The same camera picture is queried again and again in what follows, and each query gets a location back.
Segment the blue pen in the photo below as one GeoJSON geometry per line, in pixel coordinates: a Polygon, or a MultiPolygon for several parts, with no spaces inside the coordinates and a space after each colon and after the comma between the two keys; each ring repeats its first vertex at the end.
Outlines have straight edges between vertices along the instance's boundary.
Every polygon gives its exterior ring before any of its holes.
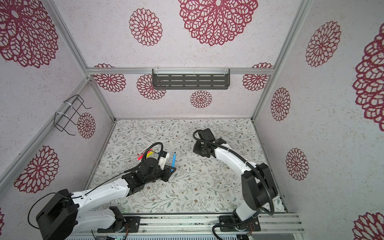
{"type": "Polygon", "coordinates": [[[176,152],[174,152],[173,159],[172,159],[172,168],[174,168],[176,165],[176,157],[177,157],[177,154],[176,154],[176,152]]]}

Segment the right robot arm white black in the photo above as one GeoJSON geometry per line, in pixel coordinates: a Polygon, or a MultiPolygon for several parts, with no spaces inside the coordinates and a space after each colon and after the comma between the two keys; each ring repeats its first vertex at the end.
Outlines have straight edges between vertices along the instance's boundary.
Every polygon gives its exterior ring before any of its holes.
{"type": "Polygon", "coordinates": [[[201,157],[214,157],[225,163],[241,179],[243,202],[236,207],[230,222],[218,223],[212,227],[216,239],[221,237],[216,229],[239,229],[250,227],[256,229],[255,223],[260,213],[269,216],[275,214],[274,198],[278,196],[278,188],[270,167],[265,164],[256,164],[234,151],[222,138],[216,139],[210,129],[193,132],[196,141],[193,152],[201,157]]]}

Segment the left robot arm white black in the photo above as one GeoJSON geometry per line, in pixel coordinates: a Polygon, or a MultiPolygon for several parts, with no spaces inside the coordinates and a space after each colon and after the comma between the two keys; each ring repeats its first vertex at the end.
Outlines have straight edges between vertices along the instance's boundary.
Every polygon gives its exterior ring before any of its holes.
{"type": "Polygon", "coordinates": [[[126,219],[117,207],[101,211],[94,209],[115,199],[129,197],[143,190],[149,183],[167,182],[176,168],[166,165],[169,153],[163,143],[150,145],[140,163],[97,187],[70,193],[68,189],[51,193],[52,198],[36,216],[36,224],[44,240],[64,240],[72,234],[102,230],[118,232],[126,219]]]}

